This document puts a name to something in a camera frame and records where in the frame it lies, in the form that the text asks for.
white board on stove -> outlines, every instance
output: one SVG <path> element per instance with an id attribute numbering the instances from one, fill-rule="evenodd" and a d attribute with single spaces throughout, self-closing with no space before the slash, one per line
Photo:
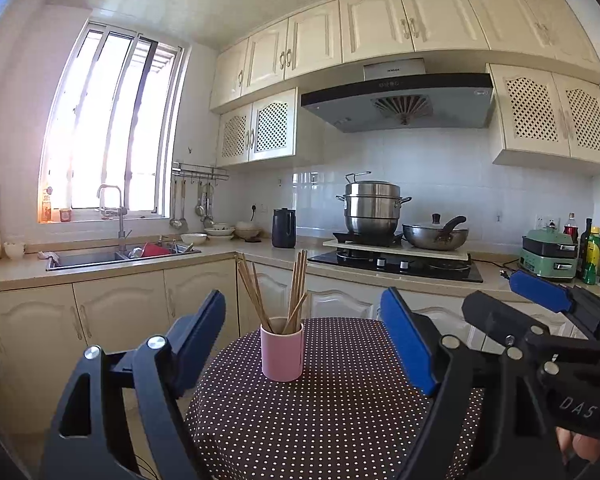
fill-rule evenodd
<path id="1" fill-rule="evenodd" d="M 400 247 L 377 247 L 362 244 L 345 243 L 341 244 L 337 240 L 328 240 L 323 243 L 326 247 L 336 247 L 339 249 L 354 249 L 358 251 L 371 251 L 373 253 L 400 254 L 401 256 L 420 256 L 423 258 L 436 258 L 439 260 L 461 260 L 467 261 L 469 254 L 463 251 L 430 251 L 428 249 L 419 249 L 411 244 L 402 244 Z"/>

utensil rack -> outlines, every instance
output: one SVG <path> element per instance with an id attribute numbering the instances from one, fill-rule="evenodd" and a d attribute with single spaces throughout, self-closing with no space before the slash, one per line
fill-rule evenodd
<path id="1" fill-rule="evenodd" d="M 187 164 L 186 162 L 174 162 L 171 165 L 171 177 L 190 178 L 193 180 L 208 180 L 214 184 L 218 180 L 229 180 L 227 170 L 214 168 L 213 166 L 200 166 L 199 164 Z"/>

round table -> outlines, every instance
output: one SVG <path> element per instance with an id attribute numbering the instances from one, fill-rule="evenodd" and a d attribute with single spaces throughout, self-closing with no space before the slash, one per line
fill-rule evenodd
<path id="1" fill-rule="evenodd" d="M 233 342 L 200 379 L 189 433 L 217 479 L 389 479 L 430 408 L 381 321 L 304 320 L 304 369 L 290 383 L 261 371 L 260 333 Z M 480 416 L 474 390 L 447 477 L 461 477 Z"/>

range hood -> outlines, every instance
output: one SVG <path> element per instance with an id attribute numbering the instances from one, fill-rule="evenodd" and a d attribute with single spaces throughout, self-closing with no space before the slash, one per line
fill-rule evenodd
<path id="1" fill-rule="evenodd" d="M 486 126 L 493 92 L 489 74 L 387 76 L 400 72 L 395 63 L 365 67 L 367 78 L 382 77 L 302 94 L 301 105 L 345 133 Z"/>

green appliance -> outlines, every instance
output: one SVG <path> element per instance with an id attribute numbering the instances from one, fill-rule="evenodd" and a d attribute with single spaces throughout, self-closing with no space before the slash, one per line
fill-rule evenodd
<path id="1" fill-rule="evenodd" d="M 576 275 L 578 247 L 569 235 L 554 227 L 533 229 L 522 237 L 520 267 L 550 280 L 572 280 Z"/>

